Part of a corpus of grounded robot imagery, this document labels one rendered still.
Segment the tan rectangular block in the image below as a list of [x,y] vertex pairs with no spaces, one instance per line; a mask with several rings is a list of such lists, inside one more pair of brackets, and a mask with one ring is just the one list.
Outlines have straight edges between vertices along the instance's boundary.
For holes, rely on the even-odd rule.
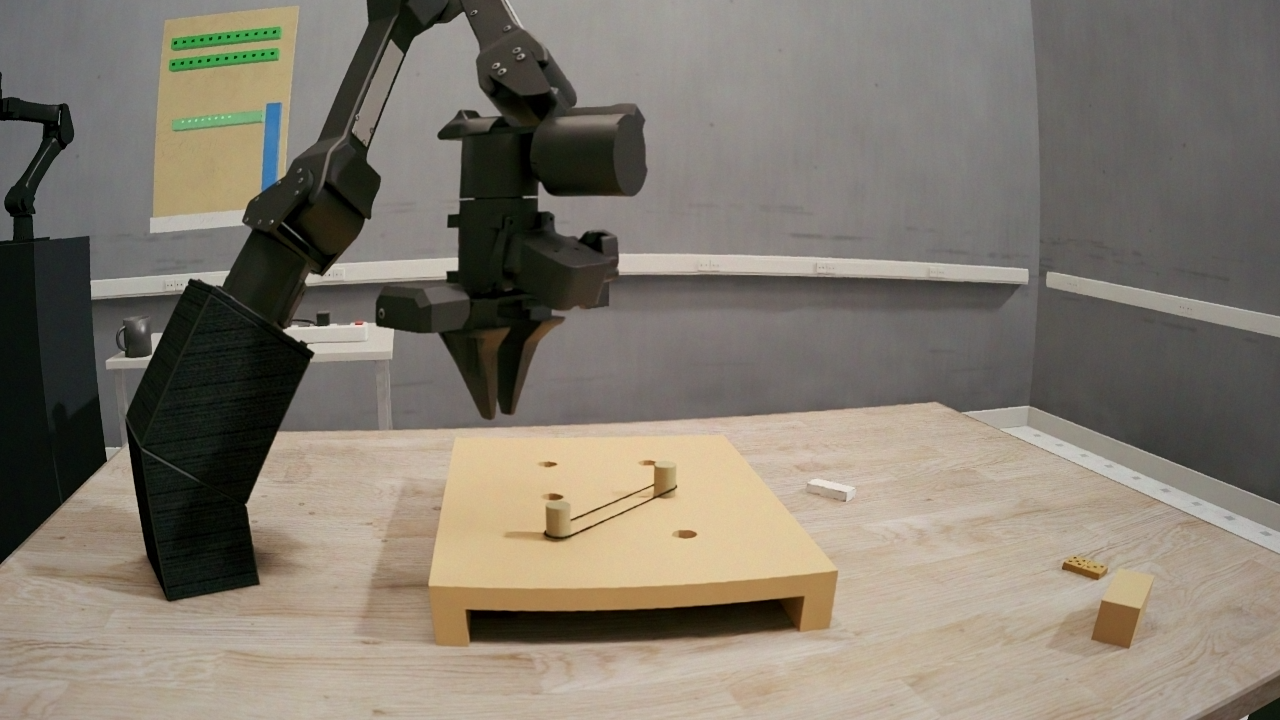
[[1100,605],[1091,641],[1130,648],[1146,615],[1153,575],[1119,568]]

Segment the tan wooden board with holes and pegs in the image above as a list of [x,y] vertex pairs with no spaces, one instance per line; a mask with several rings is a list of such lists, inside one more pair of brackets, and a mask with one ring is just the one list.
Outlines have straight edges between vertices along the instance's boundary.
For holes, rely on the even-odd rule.
[[471,609],[780,600],[797,632],[829,629],[837,578],[724,436],[454,437],[429,593],[436,646],[468,647]]

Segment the cream rectangular block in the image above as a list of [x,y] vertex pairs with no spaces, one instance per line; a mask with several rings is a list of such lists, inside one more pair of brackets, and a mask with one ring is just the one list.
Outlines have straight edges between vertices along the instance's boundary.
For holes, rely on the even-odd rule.
[[849,500],[855,498],[856,488],[829,480],[814,479],[806,482],[806,492],[847,502]]

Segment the tan wooden domino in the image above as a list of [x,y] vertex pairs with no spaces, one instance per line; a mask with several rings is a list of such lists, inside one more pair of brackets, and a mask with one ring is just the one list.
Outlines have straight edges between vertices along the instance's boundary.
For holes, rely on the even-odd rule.
[[1100,562],[1093,562],[1087,559],[1080,559],[1074,555],[1062,562],[1062,569],[1068,571],[1074,571],[1083,577],[1089,577],[1094,580],[1100,580],[1100,578],[1105,577],[1105,574],[1107,574],[1108,571],[1108,566],[1105,566]]

